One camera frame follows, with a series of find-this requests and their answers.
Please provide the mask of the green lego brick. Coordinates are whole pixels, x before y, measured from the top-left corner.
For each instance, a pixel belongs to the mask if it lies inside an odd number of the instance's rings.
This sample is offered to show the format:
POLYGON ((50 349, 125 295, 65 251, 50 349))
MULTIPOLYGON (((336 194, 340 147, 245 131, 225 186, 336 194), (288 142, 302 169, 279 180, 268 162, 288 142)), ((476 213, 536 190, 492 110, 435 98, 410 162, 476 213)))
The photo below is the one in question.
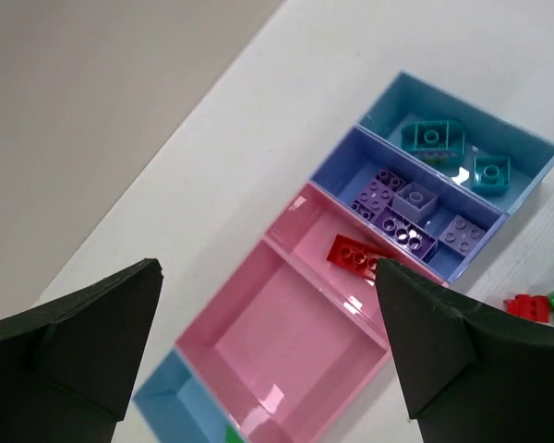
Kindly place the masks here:
POLYGON ((225 443, 245 443, 239 434, 231 427, 226 427, 225 443))

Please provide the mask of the lilac square lego brick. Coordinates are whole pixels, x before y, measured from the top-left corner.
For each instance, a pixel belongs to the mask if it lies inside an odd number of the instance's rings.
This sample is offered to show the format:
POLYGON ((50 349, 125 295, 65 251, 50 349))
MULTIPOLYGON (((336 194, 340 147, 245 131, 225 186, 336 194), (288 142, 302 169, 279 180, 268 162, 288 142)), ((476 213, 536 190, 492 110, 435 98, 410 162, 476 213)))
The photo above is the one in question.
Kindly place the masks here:
POLYGON ((399 190, 391 201, 391 208, 414 223, 420 223, 434 212, 439 196, 412 182, 399 190))

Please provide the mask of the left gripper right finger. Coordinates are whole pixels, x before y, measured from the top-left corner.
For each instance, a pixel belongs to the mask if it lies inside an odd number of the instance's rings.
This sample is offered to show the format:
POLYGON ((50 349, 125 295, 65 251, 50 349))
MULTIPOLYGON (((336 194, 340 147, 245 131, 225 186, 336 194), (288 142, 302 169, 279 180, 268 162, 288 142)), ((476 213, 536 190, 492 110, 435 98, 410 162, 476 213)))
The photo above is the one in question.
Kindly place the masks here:
POLYGON ((554 442, 554 328, 383 258, 376 291, 411 419, 426 442, 554 442))

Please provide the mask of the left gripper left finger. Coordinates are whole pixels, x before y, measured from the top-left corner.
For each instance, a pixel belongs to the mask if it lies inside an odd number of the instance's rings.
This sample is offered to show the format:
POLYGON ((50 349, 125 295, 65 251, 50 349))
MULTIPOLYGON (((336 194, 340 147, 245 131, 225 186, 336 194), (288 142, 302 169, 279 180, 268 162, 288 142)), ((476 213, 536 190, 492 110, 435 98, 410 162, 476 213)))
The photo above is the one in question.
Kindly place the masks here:
POLYGON ((145 258, 0 320, 0 442, 109 442, 123 421, 163 286, 145 258))

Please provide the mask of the red lego plate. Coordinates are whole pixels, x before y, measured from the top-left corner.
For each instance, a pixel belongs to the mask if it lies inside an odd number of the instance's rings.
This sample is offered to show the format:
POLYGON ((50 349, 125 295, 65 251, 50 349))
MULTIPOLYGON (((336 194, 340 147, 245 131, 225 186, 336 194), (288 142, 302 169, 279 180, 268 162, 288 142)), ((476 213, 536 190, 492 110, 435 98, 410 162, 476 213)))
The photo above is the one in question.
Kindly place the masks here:
POLYGON ((393 258, 393 255, 382 247, 341 234, 335 235, 326 256, 326 260, 335 268, 367 281, 376 280, 378 263, 384 258, 393 258))

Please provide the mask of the purple lego plate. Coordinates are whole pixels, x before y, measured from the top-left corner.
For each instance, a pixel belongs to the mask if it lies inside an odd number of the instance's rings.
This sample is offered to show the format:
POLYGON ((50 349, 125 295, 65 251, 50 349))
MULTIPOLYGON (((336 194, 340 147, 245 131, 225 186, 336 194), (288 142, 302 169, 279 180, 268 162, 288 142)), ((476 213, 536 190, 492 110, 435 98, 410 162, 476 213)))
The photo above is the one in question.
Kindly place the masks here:
POLYGON ((351 209, 366 222, 373 222, 405 185, 402 177, 381 168, 355 197, 351 209))

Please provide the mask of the teal rounded lego brick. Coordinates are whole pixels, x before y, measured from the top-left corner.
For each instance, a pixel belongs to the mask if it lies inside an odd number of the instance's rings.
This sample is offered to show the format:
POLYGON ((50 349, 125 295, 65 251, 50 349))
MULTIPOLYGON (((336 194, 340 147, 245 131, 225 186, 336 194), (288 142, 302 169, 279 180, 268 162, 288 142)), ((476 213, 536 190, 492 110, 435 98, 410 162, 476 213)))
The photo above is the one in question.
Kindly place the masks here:
POLYGON ((401 149, 422 162, 459 165, 465 155, 464 126, 453 120, 406 125, 401 131, 401 149))

